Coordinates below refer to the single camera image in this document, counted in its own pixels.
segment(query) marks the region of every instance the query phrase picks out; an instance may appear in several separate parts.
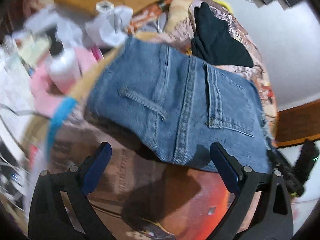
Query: wooden furniture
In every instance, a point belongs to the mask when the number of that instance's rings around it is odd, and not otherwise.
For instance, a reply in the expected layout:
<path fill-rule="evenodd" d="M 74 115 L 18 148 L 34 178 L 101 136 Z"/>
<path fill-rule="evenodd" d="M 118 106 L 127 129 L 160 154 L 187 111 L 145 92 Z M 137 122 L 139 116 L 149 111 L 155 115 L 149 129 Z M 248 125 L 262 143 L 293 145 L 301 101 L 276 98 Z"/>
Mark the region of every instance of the wooden furniture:
<path fill-rule="evenodd" d="M 302 144 L 305 139 L 320 139 L 320 99 L 279 112 L 278 147 Z"/>

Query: denim seam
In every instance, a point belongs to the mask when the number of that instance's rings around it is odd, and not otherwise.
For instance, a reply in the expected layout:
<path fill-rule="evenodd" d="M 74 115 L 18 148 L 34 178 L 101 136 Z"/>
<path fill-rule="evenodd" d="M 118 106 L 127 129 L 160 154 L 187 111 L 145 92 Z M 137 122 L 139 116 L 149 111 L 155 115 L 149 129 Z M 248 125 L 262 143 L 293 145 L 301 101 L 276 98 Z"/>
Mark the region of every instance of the denim seam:
<path fill-rule="evenodd" d="M 166 111 L 161 107 L 164 102 L 164 93 L 167 89 L 167 71 L 168 71 L 168 53 L 169 53 L 169 47 L 161 45 L 160 46 L 160 75 L 157 82 L 157 85 L 154 89 L 154 93 L 151 97 L 151 101 L 162 109 L 164 113 Z M 158 148 L 158 133 L 159 133 L 159 121 L 160 121 L 159 113 L 153 111 L 151 113 L 148 113 L 147 117 L 147 134 L 145 135 L 145 141 L 148 141 L 150 149 L 156 149 Z"/>
<path fill-rule="evenodd" d="M 149 110 L 159 114 L 163 120 L 166 120 L 167 112 L 161 106 L 157 105 L 155 102 L 152 102 L 148 98 L 145 98 L 144 96 L 138 94 L 133 90 L 129 90 L 126 87 L 122 88 L 119 92 L 120 95 L 126 96 L 127 98 L 140 103 Z"/>
<path fill-rule="evenodd" d="M 187 155 L 188 125 L 191 116 L 192 98 L 196 79 L 195 57 L 190 57 L 186 88 L 183 98 L 182 110 L 179 118 L 177 141 L 172 162 L 185 164 Z"/>
<path fill-rule="evenodd" d="M 252 130 L 247 129 L 242 124 L 237 123 L 234 120 L 228 120 L 227 118 L 223 117 L 221 94 L 220 94 L 219 88 L 217 86 L 217 84 L 218 84 L 217 70 L 213 66 L 210 67 L 208 64 L 206 64 L 206 65 L 207 65 L 207 82 L 208 82 L 208 88 L 209 88 L 209 104 L 210 104 L 209 105 L 209 116 L 208 116 L 209 127 L 216 128 L 216 129 L 234 130 L 234 131 L 238 131 L 240 133 L 243 133 L 245 135 L 248 135 L 250 137 L 254 137 Z M 239 86 L 238 84 L 234 83 L 231 79 L 229 79 L 223 73 L 221 73 L 221 75 L 231 85 L 240 89 L 244 93 L 246 103 L 248 105 L 248 108 L 250 108 L 249 100 L 248 100 L 247 96 L 245 95 L 244 89 L 241 86 Z"/>

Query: crumpled paper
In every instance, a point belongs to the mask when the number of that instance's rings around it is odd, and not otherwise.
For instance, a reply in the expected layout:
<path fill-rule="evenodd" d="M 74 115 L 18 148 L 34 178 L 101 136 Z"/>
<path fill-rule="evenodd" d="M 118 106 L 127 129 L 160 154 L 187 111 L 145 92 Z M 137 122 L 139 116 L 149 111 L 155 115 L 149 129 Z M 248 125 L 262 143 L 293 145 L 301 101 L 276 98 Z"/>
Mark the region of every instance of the crumpled paper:
<path fill-rule="evenodd" d="M 87 22 L 85 29 L 98 47 L 117 47 L 128 37 L 122 30 L 129 25 L 132 14 L 132 8 L 119 5 L 113 10 L 101 13 L 92 22 Z"/>

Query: yellow object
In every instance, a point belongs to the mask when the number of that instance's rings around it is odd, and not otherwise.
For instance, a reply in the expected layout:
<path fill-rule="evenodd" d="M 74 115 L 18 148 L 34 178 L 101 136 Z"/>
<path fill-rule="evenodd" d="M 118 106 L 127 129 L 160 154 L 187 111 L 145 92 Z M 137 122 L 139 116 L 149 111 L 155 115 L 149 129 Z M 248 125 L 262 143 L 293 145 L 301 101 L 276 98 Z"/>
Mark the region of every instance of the yellow object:
<path fill-rule="evenodd" d="M 189 15 L 189 7 L 193 0 L 173 0 L 170 9 L 168 21 L 165 25 L 164 32 L 171 33 L 175 26 L 185 20 Z"/>
<path fill-rule="evenodd" d="M 228 4 L 226 1 L 224 1 L 224 0 L 212 0 L 212 1 L 220 4 L 222 7 L 226 8 L 230 13 L 233 14 L 233 9 L 232 9 L 231 5 Z"/>

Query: blue tape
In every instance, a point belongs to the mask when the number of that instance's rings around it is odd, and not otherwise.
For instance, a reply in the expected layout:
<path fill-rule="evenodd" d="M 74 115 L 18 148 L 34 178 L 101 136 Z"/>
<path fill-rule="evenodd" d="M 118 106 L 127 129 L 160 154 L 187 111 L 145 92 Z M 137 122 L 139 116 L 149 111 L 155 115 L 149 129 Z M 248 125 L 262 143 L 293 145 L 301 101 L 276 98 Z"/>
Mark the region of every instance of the blue tape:
<path fill-rule="evenodd" d="M 63 121 L 71 114 L 73 108 L 76 106 L 78 101 L 71 97 L 65 97 L 52 119 L 50 120 L 49 129 L 47 133 L 47 147 L 46 147 L 46 159 L 49 161 L 50 152 L 54 144 L 54 138 L 61 128 Z"/>

